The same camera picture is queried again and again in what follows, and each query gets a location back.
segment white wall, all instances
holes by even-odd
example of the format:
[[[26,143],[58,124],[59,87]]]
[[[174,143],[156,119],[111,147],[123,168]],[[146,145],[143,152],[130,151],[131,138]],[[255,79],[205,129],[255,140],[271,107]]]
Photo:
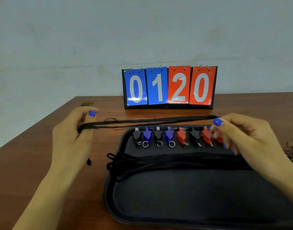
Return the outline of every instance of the white wall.
[[[293,91],[293,0],[0,0],[0,147],[121,69],[217,65],[216,93]]]

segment forearm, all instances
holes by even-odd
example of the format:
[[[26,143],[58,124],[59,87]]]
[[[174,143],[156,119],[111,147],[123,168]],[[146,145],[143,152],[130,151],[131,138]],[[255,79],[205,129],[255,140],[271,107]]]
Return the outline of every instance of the forearm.
[[[13,230],[56,229],[72,181],[49,171]]]
[[[293,202],[293,163],[288,167],[281,168],[280,176],[273,178],[272,182]]]

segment blue whistle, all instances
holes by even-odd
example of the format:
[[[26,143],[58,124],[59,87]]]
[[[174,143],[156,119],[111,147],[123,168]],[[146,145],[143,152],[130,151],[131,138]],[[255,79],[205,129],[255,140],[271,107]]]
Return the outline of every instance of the blue whistle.
[[[171,130],[171,127],[168,127],[168,130],[164,132],[164,138],[171,148],[175,146],[175,142],[172,140],[174,131]]]
[[[151,139],[151,135],[152,135],[152,132],[148,129],[148,127],[145,128],[145,131],[143,132],[143,143],[142,143],[142,146],[143,147],[148,147],[149,145],[149,141]]]

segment hand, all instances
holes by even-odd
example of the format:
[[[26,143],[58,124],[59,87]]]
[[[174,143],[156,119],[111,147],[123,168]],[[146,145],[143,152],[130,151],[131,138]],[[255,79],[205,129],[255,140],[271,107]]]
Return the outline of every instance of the hand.
[[[213,138],[221,136],[226,148],[241,154],[264,178],[276,179],[293,166],[267,121],[231,113],[213,123]]]
[[[98,109],[91,106],[76,107],[52,131],[52,164],[50,172],[54,176],[74,179],[86,165],[91,151],[93,129],[85,129],[78,134],[83,123],[95,122]]]

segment fingernail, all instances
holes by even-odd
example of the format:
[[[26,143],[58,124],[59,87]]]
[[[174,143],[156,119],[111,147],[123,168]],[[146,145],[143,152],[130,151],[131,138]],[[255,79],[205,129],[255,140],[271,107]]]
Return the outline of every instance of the fingernail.
[[[219,118],[215,118],[213,121],[214,125],[216,125],[217,127],[220,127],[223,123],[223,121]]]
[[[89,111],[89,115],[92,116],[92,117],[95,117],[95,110]]]

